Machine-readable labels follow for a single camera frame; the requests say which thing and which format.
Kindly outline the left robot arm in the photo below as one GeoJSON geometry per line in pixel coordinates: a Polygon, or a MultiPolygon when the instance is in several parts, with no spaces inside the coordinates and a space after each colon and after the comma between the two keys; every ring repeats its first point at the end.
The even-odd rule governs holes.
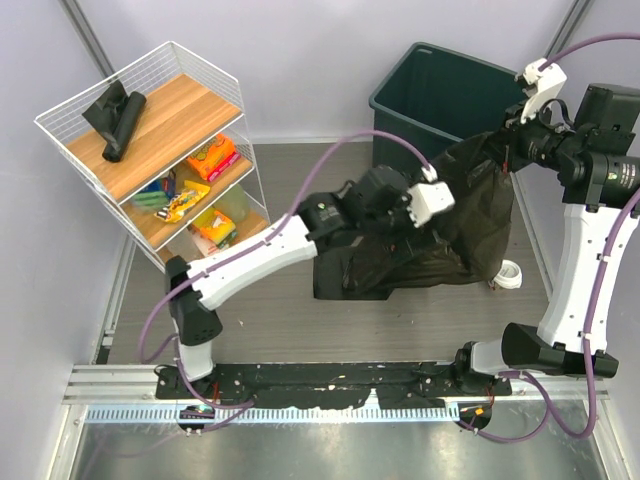
{"type": "Polygon", "coordinates": [[[169,310],[178,335],[180,388],[193,398],[212,390],[212,342],[222,331],[217,308],[287,266],[350,247],[366,235],[413,230],[411,189],[423,179],[373,167],[337,191],[309,195],[292,215],[218,254],[191,262],[173,257],[165,288],[176,293],[169,310]]]}

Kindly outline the dark green trash bin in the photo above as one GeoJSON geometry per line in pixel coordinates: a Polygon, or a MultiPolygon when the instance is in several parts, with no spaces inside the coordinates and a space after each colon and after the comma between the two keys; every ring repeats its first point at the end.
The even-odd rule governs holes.
{"type": "Polygon", "coordinates": [[[417,42],[371,94],[374,128],[432,160],[461,140],[498,129],[507,108],[525,99],[515,77],[502,66],[417,42]]]}

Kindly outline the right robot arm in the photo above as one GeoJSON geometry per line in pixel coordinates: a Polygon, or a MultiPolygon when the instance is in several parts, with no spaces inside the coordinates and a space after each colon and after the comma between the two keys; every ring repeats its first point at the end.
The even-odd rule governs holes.
{"type": "Polygon", "coordinates": [[[612,378],[619,362],[607,352],[610,296],[631,234],[639,225],[639,160],[628,151],[639,117],[636,88],[595,83],[575,118],[563,100],[559,124],[549,103],[522,121],[510,107],[491,135],[492,154],[507,172],[531,164],[556,172],[563,188],[564,243],[556,285],[540,324],[509,323],[500,339],[468,342],[451,371],[457,391],[490,389],[498,373],[534,370],[548,375],[612,378]]]}

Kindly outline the black trash bag roll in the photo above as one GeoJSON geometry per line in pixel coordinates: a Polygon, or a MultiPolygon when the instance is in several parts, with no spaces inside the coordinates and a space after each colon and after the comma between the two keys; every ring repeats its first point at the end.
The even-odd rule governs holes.
{"type": "Polygon", "coordinates": [[[146,97],[132,91],[128,94],[120,80],[108,88],[83,113],[83,118],[105,140],[104,160],[118,163],[124,157],[145,108],[146,97]]]}

